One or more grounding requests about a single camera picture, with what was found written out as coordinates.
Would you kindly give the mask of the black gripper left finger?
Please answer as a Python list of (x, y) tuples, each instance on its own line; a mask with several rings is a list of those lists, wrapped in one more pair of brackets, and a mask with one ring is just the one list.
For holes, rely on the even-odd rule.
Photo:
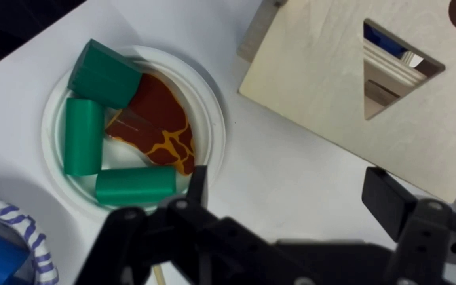
[(200, 165), (194, 170), (191, 182), (189, 182), (187, 198), (202, 206), (208, 204), (208, 166), (206, 165)]

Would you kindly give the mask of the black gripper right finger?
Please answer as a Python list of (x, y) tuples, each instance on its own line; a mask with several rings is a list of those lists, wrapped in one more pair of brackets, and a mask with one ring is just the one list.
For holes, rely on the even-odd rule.
[(400, 239), (417, 206), (417, 198), (411, 192), (376, 166), (366, 170), (362, 200), (393, 241)]

